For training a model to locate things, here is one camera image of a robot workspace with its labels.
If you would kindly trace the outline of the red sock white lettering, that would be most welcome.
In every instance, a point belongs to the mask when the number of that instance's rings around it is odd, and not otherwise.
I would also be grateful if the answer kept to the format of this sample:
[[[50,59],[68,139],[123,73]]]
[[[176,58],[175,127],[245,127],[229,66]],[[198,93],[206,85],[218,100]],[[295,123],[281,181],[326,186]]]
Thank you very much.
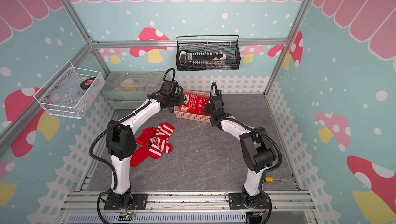
[[[185,94],[184,104],[180,107],[180,110],[197,115],[207,115],[204,112],[207,103],[209,103],[209,98],[199,97],[193,94]]]

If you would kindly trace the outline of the red white striped sock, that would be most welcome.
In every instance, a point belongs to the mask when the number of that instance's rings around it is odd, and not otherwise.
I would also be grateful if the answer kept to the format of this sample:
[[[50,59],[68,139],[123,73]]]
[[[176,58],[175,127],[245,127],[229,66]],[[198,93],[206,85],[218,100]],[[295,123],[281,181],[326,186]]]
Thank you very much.
[[[162,154],[168,154],[173,151],[173,146],[169,143],[170,136],[174,133],[175,128],[169,123],[160,124],[157,128],[149,128],[149,156],[153,159],[159,159]]]

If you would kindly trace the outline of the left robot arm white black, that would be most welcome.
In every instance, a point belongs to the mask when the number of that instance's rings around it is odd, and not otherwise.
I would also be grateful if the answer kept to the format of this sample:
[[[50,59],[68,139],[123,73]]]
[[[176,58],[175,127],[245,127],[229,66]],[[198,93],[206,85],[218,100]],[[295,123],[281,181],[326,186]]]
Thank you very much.
[[[172,109],[182,104],[183,88],[175,80],[176,70],[165,72],[161,88],[147,96],[147,100],[132,113],[118,121],[110,121],[107,128],[91,143],[89,156],[108,165],[112,172],[107,203],[120,209],[128,209],[133,203],[130,183],[130,161],[136,151],[134,137],[136,131],[152,116],[163,109]],[[111,161],[94,154],[94,148],[102,137],[106,137],[106,147]]]

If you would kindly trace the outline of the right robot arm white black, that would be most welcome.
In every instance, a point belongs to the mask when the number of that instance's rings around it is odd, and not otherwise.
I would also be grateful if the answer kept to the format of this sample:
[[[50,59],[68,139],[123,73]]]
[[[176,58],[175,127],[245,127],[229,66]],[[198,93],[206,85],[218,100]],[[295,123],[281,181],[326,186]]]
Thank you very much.
[[[278,169],[283,157],[280,147],[263,127],[253,128],[225,112],[221,90],[213,82],[210,87],[209,103],[204,112],[209,114],[212,126],[231,134],[240,141],[247,177],[242,186],[242,203],[248,208],[263,204],[270,208],[270,198],[263,190],[266,173]]]

